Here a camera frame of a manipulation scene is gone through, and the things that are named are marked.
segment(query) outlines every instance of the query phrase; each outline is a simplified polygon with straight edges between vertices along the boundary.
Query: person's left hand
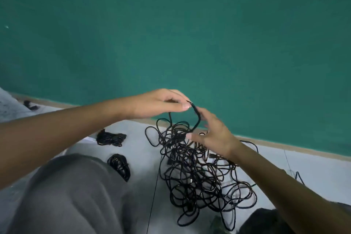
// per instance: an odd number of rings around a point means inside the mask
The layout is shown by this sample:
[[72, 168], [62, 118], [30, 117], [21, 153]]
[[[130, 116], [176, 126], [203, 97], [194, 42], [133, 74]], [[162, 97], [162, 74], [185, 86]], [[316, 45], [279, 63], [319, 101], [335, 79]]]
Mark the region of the person's left hand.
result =
[[140, 95], [123, 98], [129, 119], [147, 118], [165, 112], [182, 112], [191, 105], [189, 98], [178, 90], [158, 89]]

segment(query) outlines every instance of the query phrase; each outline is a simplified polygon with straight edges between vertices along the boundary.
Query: green board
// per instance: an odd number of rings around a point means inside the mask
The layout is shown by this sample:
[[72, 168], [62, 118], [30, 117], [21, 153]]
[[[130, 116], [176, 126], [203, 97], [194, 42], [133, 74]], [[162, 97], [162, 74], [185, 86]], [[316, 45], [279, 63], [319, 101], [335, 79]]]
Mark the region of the green board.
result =
[[178, 89], [234, 134], [351, 155], [350, 13], [351, 0], [0, 0], [0, 86], [72, 104]]

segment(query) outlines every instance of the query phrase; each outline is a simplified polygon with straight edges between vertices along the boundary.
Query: gray trouser leg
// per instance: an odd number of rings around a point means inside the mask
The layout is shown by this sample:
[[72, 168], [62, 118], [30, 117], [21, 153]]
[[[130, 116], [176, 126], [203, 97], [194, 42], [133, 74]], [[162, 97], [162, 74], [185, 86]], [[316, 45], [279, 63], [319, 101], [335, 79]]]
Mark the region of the gray trouser leg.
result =
[[30, 180], [7, 233], [134, 233], [132, 207], [127, 183], [106, 163], [57, 157]]

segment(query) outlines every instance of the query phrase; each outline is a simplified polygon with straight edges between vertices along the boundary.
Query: beige baseboard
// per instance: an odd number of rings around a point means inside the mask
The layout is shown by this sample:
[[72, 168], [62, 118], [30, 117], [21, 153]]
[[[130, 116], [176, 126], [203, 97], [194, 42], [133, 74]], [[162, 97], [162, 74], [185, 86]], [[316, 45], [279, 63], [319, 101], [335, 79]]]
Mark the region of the beige baseboard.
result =
[[[37, 98], [33, 98], [30, 96], [26, 96], [26, 95], [13, 94], [13, 93], [10, 93], [10, 94], [19, 101], [29, 100], [29, 101], [36, 103], [36, 104], [39, 104], [39, 105], [48, 105], [48, 106], [57, 107], [57, 108], [76, 107], [76, 105], [53, 102], [53, 101], [49, 101], [49, 100], [45, 100], [45, 99], [37, 99]], [[149, 125], [156, 125], [156, 120], [153, 120], [151, 118], [139, 119], [139, 120], [134, 120], [134, 121], [149, 124]], [[161, 127], [168, 127], [169, 126], [169, 124], [165, 121], [160, 121], [159, 125]], [[261, 145], [261, 146], [273, 147], [273, 148], [283, 149], [283, 150], [287, 150], [287, 151], [301, 152], [304, 154], [318, 155], [318, 156], [322, 156], [322, 157], [351, 162], [351, 156], [343, 156], [343, 155], [333, 154], [333, 153], [329, 153], [329, 152], [320, 152], [320, 151], [316, 151], [316, 150], [312, 150], [312, 149], [291, 146], [291, 145], [286, 145], [286, 144], [282, 144], [282, 143], [268, 142], [268, 141], [264, 141], [264, 140], [252, 139], [252, 138], [241, 137], [241, 136], [236, 136], [236, 137], [239, 138], [240, 140], [249, 141], [249, 142], [252, 142], [254, 144]]]

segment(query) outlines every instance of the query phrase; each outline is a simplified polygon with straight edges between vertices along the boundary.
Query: fingernail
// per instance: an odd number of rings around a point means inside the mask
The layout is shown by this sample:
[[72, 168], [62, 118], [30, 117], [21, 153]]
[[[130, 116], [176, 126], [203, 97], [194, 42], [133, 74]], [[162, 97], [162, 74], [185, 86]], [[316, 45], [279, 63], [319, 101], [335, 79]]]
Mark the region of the fingernail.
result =
[[183, 103], [183, 109], [186, 110], [191, 107], [191, 104], [189, 103]]

